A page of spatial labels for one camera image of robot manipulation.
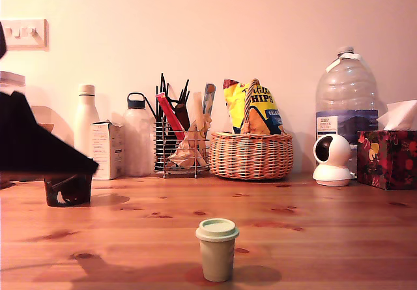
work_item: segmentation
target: box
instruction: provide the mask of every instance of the box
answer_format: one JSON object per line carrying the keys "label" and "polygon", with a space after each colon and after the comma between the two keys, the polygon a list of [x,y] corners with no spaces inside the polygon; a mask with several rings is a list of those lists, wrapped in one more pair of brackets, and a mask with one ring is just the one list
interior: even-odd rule
{"label": "box", "polygon": [[91,150],[98,169],[94,180],[110,180],[123,175],[123,126],[113,123],[91,125]]}
{"label": "box", "polygon": [[417,131],[361,131],[358,182],[385,190],[417,188]]}

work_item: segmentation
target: wire rack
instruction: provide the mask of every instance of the wire rack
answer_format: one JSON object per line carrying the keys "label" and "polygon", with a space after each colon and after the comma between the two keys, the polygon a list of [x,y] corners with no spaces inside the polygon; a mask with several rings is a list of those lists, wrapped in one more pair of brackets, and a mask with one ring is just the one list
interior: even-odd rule
{"label": "wire rack", "polygon": [[169,123],[157,122],[155,124],[154,136],[155,136],[155,167],[154,172],[162,174],[164,178],[170,174],[194,174],[194,178],[197,178],[198,174],[210,170],[209,165],[209,147],[207,147],[207,138],[203,138],[201,131],[188,131],[189,140],[186,146],[181,146],[182,155],[181,160],[188,163],[186,167],[182,167],[174,163],[169,159],[170,156],[175,154],[175,151],[180,146],[180,142],[175,133],[181,132],[179,130],[173,130]]}

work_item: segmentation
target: chip bag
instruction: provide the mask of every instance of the chip bag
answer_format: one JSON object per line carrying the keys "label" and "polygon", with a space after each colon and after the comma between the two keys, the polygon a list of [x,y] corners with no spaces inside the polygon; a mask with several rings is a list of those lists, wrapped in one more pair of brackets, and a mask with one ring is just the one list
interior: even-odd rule
{"label": "chip bag", "polygon": [[[243,126],[244,105],[249,83],[243,85],[234,80],[224,80],[223,90],[227,110],[230,114],[233,132],[239,134]],[[253,89],[249,109],[251,134],[284,134],[282,119],[270,91],[256,85]]]}

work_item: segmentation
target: security camera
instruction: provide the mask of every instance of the security camera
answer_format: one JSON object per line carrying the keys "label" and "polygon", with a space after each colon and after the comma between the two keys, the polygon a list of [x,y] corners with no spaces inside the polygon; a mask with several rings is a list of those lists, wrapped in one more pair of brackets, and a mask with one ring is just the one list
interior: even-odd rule
{"label": "security camera", "polygon": [[344,137],[335,134],[320,137],[314,143],[313,153],[319,163],[313,174],[317,184],[325,186],[349,184],[351,172],[346,163],[351,155],[351,146]]}

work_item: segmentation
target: wall switch plate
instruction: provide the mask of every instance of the wall switch plate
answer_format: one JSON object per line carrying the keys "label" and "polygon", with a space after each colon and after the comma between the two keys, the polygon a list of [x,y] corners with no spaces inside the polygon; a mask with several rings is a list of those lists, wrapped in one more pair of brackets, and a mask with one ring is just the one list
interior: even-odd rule
{"label": "wall switch plate", "polygon": [[1,20],[7,47],[46,47],[46,20]]}

